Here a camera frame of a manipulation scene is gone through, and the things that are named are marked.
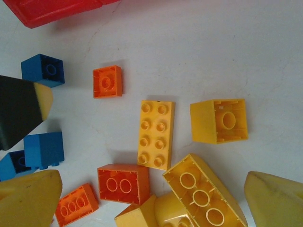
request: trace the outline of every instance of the plastic toy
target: plastic toy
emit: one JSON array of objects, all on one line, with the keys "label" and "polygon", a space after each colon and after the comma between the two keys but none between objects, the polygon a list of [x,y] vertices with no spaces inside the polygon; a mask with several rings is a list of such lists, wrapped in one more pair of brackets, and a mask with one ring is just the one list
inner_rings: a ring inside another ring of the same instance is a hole
[{"label": "plastic toy", "polygon": [[198,156],[187,155],[163,177],[198,226],[248,226],[236,200]]},{"label": "plastic toy", "polygon": [[257,227],[303,226],[303,183],[249,172],[244,191]]},{"label": "plastic toy", "polygon": [[248,139],[244,99],[194,103],[190,116],[193,141],[217,144]]},{"label": "plastic toy", "polygon": [[138,165],[170,168],[175,103],[142,101]]},{"label": "plastic toy", "polygon": [[130,205],[115,217],[118,227],[197,227],[173,192],[151,196],[143,205]]},{"label": "plastic toy", "polygon": [[197,227],[173,192],[158,197],[154,210],[161,227]]},{"label": "plastic toy", "polygon": [[62,132],[29,135],[24,137],[25,164],[28,167],[47,169],[64,161]]},{"label": "plastic toy", "polygon": [[7,153],[0,161],[0,180],[5,181],[17,176],[32,174],[35,169],[25,166],[24,151]]},{"label": "plastic toy", "polygon": [[47,119],[53,93],[41,84],[0,76],[0,103],[0,150],[8,150]]},{"label": "plastic toy", "polygon": [[141,206],[127,207],[115,217],[117,227],[159,227],[154,213],[156,199],[157,197],[153,195]]},{"label": "plastic toy", "polygon": [[37,54],[21,62],[22,79],[37,82],[48,87],[65,83],[63,61]]},{"label": "plastic toy", "polygon": [[93,70],[94,98],[122,96],[122,70],[113,65]]},{"label": "plastic toy", "polygon": [[4,0],[10,10],[29,28],[38,27],[117,0]]},{"label": "plastic toy", "polygon": [[143,204],[150,196],[149,170],[144,166],[108,164],[98,168],[100,199]]},{"label": "plastic toy", "polygon": [[86,183],[59,200],[55,215],[60,227],[89,215],[99,208],[98,200]]},{"label": "plastic toy", "polygon": [[49,227],[61,191],[57,170],[0,182],[0,226]]}]

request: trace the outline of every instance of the yellow slope piece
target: yellow slope piece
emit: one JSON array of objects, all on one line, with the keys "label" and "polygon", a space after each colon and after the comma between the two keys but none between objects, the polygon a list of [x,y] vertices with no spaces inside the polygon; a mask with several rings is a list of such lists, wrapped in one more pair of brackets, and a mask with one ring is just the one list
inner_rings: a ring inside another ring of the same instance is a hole
[{"label": "yellow slope piece", "polygon": [[57,170],[0,182],[0,226],[49,227],[61,191]]},{"label": "yellow slope piece", "polygon": [[115,217],[118,227],[158,227],[154,213],[157,197],[152,195],[144,204],[130,205]]},{"label": "yellow slope piece", "polygon": [[244,191],[257,227],[303,226],[303,183],[249,172]]},{"label": "yellow slope piece", "polygon": [[154,211],[160,227],[197,227],[173,192],[158,197]]},{"label": "yellow slope piece", "polygon": [[197,155],[187,155],[163,177],[197,226],[247,227],[237,201]]}]

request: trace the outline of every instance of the orange 2x2 brick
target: orange 2x2 brick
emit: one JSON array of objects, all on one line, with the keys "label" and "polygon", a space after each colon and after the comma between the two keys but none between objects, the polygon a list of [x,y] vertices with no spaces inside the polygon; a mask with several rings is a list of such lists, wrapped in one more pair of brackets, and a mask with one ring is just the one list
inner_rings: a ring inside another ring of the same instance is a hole
[{"label": "orange 2x2 brick", "polygon": [[108,164],[98,168],[100,199],[143,204],[150,196],[148,168],[137,165]]},{"label": "orange 2x2 brick", "polygon": [[93,70],[94,98],[122,96],[122,70],[113,65]]},{"label": "orange 2x2 brick", "polygon": [[59,200],[55,215],[60,227],[96,211],[98,200],[89,183],[86,183]]}]

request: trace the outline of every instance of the white table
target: white table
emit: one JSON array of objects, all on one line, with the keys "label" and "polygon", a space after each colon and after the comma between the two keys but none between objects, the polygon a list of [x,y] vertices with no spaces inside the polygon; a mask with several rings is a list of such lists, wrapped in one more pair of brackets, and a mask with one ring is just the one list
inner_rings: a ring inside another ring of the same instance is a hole
[{"label": "white table", "polygon": [[[31,30],[0,1],[0,74],[21,78],[20,63],[37,53],[63,60],[66,83],[32,132],[63,132],[65,161],[49,168],[60,171],[62,195],[86,182],[98,191],[100,166],[136,163],[141,100],[170,100],[172,165],[190,152],[202,157],[254,227],[248,171],[303,182],[302,21],[302,0],[122,0]],[[113,64],[123,68],[124,95],[93,99],[92,70]],[[189,105],[224,98],[246,99],[249,140],[192,142]],[[158,196],[170,191],[162,173],[150,170]],[[102,201],[70,226],[114,227],[126,207]]]}]

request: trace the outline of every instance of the blue 2x2 brick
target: blue 2x2 brick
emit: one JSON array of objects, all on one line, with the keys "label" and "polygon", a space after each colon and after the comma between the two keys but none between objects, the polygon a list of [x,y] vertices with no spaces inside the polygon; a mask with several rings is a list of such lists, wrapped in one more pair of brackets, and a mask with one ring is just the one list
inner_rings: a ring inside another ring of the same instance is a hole
[{"label": "blue 2x2 brick", "polygon": [[0,180],[31,174],[35,169],[26,167],[24,150],[7,153],[0,161]]},{"label": "blue 2x2 brick", "polygon": [[65,83],[63,61],[43,54],[37,54],[21,62],[21,71],[22,79],[48,87]]},{"label": "blue 2x2 brick", "polygon": [[51,132],[24,137],[26,166],[47,169],[64,161],[62,132]]}]

